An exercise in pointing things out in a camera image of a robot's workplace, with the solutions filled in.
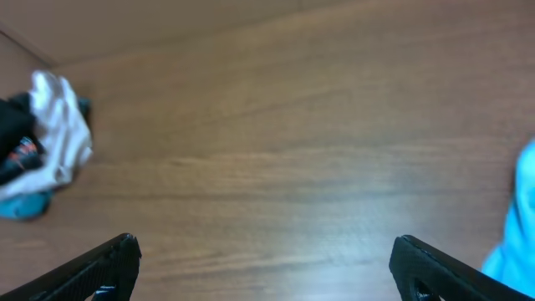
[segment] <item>white towel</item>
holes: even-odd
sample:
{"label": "white towel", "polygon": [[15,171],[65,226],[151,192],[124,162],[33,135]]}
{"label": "white towel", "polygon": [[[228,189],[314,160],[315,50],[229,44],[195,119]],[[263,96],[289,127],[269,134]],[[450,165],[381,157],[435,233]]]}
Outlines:
{"label": "white towel", "polygon": [[0,186],[0,201],[69,184],[92,153],[89,128],[69,82],[45,71],[32,78],[31,111],[37,118],[35,135],[45,149],[44,164]]}

